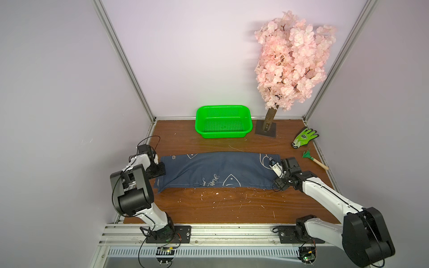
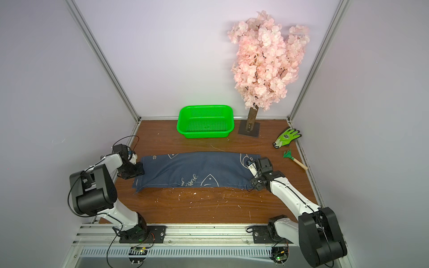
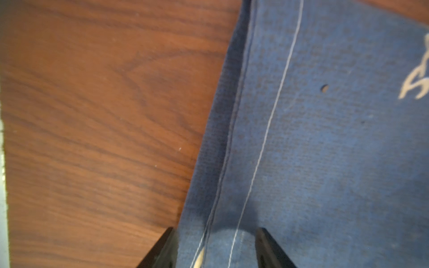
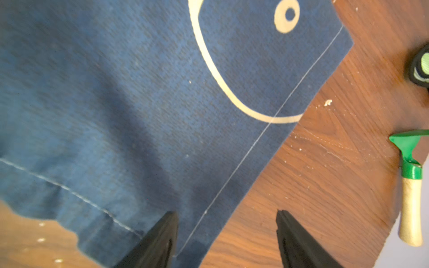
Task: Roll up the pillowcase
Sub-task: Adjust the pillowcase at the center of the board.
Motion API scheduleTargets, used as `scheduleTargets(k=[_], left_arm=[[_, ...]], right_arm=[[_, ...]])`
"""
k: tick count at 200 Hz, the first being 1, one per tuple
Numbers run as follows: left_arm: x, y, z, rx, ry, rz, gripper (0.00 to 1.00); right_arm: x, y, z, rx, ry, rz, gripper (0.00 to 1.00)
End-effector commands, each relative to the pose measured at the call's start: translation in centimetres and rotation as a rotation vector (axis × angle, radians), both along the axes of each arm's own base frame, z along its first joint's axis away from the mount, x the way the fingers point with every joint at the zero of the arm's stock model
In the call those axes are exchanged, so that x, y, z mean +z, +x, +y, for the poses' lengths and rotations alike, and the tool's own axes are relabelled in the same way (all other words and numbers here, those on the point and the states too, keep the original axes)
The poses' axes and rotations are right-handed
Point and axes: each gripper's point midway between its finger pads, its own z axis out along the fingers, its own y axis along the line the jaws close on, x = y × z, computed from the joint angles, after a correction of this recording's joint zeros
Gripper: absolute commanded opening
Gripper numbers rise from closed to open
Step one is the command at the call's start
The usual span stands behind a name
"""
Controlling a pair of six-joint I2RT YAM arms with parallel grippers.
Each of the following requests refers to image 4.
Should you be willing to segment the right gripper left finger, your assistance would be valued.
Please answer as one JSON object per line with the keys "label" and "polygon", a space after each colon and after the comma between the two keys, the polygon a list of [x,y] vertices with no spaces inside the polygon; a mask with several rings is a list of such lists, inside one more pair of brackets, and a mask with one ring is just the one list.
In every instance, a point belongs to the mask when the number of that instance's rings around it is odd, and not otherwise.
{"label": "right gripper left finger", "polygon": [[178,215],[166,212],[116,268],[170,268],[177,244]]}

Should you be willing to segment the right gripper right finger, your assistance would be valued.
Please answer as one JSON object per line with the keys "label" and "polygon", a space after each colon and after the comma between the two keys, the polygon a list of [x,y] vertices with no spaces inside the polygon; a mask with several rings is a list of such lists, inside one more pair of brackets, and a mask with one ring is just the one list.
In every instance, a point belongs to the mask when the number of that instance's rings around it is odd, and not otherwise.
{"label": "right gripper right finger", "polygon": [[288,211],[278,211],[276,223],[285,268],[342,268]]}

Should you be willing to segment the dark blue printed pillowcase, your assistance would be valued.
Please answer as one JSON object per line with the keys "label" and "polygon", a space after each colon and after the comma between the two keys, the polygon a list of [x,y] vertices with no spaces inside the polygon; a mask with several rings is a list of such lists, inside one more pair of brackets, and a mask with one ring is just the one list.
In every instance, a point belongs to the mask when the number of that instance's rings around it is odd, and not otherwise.
{"label": "dark blue printed pillowcase", "polygon": [[2,1],[1,199],[197,268],[353,40],[331,1]]}

